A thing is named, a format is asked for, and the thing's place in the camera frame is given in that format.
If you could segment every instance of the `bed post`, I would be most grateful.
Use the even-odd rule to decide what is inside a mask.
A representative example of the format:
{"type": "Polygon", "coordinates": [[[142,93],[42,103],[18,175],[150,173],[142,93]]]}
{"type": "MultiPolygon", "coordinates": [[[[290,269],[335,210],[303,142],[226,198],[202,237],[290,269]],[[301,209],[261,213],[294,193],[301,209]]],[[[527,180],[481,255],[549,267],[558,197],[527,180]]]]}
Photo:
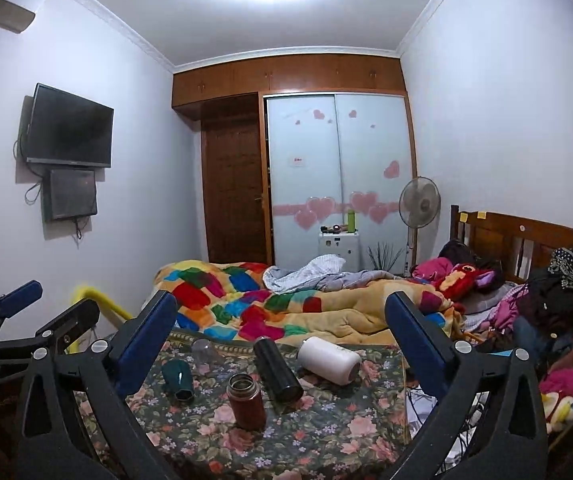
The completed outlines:
{"type": "Polygon", "coordinates": [[[458,224],[460,223],[460,206],[451,206],[451,240],[457,238],[458,224]]]}

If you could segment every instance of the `yellow tube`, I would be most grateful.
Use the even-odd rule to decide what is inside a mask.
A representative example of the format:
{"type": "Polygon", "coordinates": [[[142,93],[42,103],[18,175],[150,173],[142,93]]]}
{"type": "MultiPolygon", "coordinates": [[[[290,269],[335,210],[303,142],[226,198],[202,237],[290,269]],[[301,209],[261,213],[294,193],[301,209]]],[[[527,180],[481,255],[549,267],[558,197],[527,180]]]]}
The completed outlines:
{"type": "MultiPolygon", "coordinates": [[[[129,314],[125,311],[121,306],[111,300],[106,294],[103,294],[96,288],[92,286],[81,286],[73,294],[73,304],[77,303],[80,300],[93,300],[95,301],[99,308],[100,312],[111,311],[115,314],[118,314],[119,317],[128,321],[129,319],[133,319],[134,316],[129,314]]],[[[69,353],[73,354],[80,351],[80,344],[79,340],[74,341],[69,346],[69,353]]]]}

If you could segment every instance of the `yellow blanket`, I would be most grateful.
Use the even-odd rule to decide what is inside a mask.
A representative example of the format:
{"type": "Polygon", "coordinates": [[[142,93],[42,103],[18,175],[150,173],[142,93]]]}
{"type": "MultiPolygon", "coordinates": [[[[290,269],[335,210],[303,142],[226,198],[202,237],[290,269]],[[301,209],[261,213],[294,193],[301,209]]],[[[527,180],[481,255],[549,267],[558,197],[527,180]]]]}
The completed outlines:
{"type": "Polygon", "coordinates": [[[363,288],[336,292],[303,290],[273,294],[262,282],[264,264],[209,264],[187,260],[160,269],[154,292],[168,290],[178,300],[177,325],[211,337],[255,340],[268,335],[297,345],[315,335],[335,343],[392,344],[384,319],[386,298],[404,291],[415,304],[423,292],[441,300],[432,314],[447,335],[460,335],[461,317],[451,301],[431,285],[407,280],[377,280],[363,288]]]}

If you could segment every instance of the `black thermos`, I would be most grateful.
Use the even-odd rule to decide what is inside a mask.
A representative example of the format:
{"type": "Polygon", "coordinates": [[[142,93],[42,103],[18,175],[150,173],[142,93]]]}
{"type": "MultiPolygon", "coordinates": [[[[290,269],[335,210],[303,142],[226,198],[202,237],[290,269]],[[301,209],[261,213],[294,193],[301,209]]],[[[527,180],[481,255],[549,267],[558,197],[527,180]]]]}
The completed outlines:
{"type": "Polygon", "coordinates": [[[300,382],[284,361],[275,341],[262,336],[253,344],[253,352],[260,376],[277,402],[290,404],[303,396],[300,382]]]}

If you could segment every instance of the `wooden cabinet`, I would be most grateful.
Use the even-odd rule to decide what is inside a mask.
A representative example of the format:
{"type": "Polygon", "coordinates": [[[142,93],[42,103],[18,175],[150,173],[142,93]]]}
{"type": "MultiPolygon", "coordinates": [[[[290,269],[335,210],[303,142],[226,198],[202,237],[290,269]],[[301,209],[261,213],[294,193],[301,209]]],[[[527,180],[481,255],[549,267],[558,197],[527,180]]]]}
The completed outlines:
{"type": "Polygon", "coordinates": [[[399,59],[294,54],[221,63],[175,74],[172,106],[247,93],[327,89],[406,92],[399,59]]]}

